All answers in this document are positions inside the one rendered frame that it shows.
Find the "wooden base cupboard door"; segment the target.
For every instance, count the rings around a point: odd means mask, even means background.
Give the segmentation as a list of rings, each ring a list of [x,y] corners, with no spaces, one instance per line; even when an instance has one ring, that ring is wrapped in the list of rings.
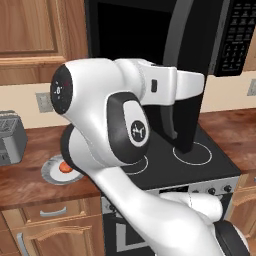
[[[233,194],[229,220],[246,237],[250,255],[256,256],[256,188]]]
[[[22,255],[17,233],[29,256],[105,256],[101,214],[13,229]]]

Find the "black microwave door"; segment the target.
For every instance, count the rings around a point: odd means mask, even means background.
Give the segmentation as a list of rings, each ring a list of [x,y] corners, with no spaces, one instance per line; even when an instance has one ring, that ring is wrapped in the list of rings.
[[[215,61],[230,0],[177,0],[168,36],[178,32],[171,46],[171,63],[179,70],[198,72],[207,78]],[[174,104],[174,146],[182,153],[192,150],[203,92]]]

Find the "wooden wall cupboard door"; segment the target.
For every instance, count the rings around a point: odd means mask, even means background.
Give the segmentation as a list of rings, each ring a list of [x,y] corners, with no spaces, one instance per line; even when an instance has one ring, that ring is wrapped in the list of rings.
[[[0,0],[0,85],[49,83],[87,56],[84,0]]]

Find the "wooden drawer front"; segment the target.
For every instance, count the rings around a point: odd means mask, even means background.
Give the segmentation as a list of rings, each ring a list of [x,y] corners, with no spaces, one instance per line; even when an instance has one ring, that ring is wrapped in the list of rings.
[[[256,171],[242,174],[239,178],[238,188],[249,189],[256,186]]]
[[[56,216],[56,217],[40,217],[40,210],[44,212],[52,212],[61,210],[63,207],[67,207],[67,212],[63,215]],[[63,201],[63,202],[55,202],[49,204],[42,204],[36,206],[27,206],[23,207],[20,212],[26,222],[39,222],[39,221],[46,221],[52,220],[56,218],[64,218],[79,215],[82,209],[80,206],[80,202],[78,200],[71,200],[71,201]]]

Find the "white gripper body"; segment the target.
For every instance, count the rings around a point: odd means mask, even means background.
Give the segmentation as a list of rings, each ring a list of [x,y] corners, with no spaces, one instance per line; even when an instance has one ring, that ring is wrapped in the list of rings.
[[[201,73],[177,71],[176,100],[189,99],[203,92],[205,78]]]

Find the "grey white plate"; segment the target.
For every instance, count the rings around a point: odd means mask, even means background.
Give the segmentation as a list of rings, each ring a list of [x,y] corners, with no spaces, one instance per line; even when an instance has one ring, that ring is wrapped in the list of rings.
[[[67,185],[83,178],[83,175],[73,169],[70,173],[62,173],[59,170],[60,163],[64,161],[61,155],[56,155],[47,160],[42,168],[41,175],[45,181],[55,185]]]

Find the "grey wall outlet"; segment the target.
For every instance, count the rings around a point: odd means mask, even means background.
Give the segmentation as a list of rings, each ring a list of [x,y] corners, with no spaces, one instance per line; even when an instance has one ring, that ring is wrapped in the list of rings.
[[[256,96],[256,79],[251,80],[247,96]]]
[[[49,92],[37,93],[36,99],[40,113],[47,113],[53,111]]]

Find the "black hob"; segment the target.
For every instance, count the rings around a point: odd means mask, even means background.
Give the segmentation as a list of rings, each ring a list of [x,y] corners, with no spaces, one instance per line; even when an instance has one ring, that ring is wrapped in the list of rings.
[[[141,189],[239,177],[239,168],[211,137],[197,126],[192,150],[181,153],[156,132],[151,132],[149,149],[138,163],[123,167]]]

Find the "orange squash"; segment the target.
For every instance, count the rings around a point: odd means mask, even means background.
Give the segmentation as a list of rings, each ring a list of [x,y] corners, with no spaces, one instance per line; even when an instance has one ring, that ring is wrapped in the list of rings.
[[[65,162],[65,161],[62,161],[59,165],[59,170],[62,172],[62,173],[70,173],[73,171],[73,169]]]

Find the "grey toaster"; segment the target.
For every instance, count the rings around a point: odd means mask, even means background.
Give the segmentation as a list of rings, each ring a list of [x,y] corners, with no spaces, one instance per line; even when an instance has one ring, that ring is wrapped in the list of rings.
[[[0,111],[0,166],[22,161],[28,137],[14,110]]]

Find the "steel oven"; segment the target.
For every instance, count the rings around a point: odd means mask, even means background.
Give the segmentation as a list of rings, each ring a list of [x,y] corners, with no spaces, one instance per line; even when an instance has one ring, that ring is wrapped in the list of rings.
[[[189,192],[189,193],[208,193],[209,188],[215,188],[214,196],[218,197],[222,204],[222,215],[214,223],[214,229],[217,232],[217,240],[224,251],[230,256],[236,251],[238,246],[234,243],[238,233],[231,223],[225,220],[227,210],[231,206],[231,197],[237,185],[237,177],[228,177],[209,181],[201,181],[188,184],[160,184],[159,186],[146,186],[144,183],[138,183],[134,173],[128,174],[132,181],[136,181],[140,188],[152,195],[164,195],[169,192]],[[231,185],[232,191],[227,193],[224,186]],[[101,194],[101,204],[103,213],[103,227],[105,238],[106,256],[156,256],[148,244],[140,237],[138,233],[128,224],[122,215],[115,209],[112,203]]]

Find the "black microwave oven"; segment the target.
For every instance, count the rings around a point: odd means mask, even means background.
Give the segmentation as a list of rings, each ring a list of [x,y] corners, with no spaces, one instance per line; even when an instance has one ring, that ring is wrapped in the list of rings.
[[[163,65],[177,0],[84,0],[91,57],[142,58]],[[256,0],[230,0],[209,74],[238,76],[256,27]]]

